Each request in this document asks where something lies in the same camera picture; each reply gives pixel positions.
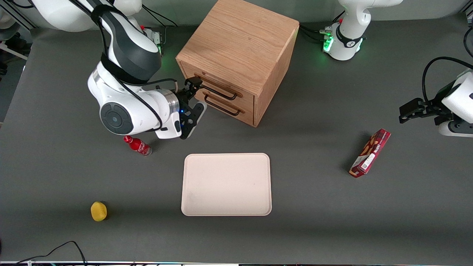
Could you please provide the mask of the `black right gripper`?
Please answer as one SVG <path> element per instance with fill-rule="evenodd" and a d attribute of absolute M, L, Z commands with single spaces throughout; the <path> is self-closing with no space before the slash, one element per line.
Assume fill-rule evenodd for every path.
<path fill-rule="evenodd" d="M 174 90 L 174 94 L 178 99 L 179 111 L 191 111 L 189 101 L 194 98 L 203 81 L 199 77 L 190 77 L 186 79 L 186 87 Z"/>

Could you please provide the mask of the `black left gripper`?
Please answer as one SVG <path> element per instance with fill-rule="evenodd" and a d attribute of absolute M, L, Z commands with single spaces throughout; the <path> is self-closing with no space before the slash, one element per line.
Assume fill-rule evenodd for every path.
<path fill-rule="evenodd" d="M 450 82 L 436 93 L 434 98 L 428 99 L 425 91 L 425 101 L 429 104 L 429 111 L 436 113 L 435 125 L 440 126 L 443 123 L 449 124 L 456 118 L 456 115 L 443 103 L 442 100 L 454 90 L 454 83 Z M 422 118 L 425 114 L 425 103 L 421 98 L 414 98 L 408 103 L 399 107 L 399 123 L 405 123 L 414 118 Z"/>

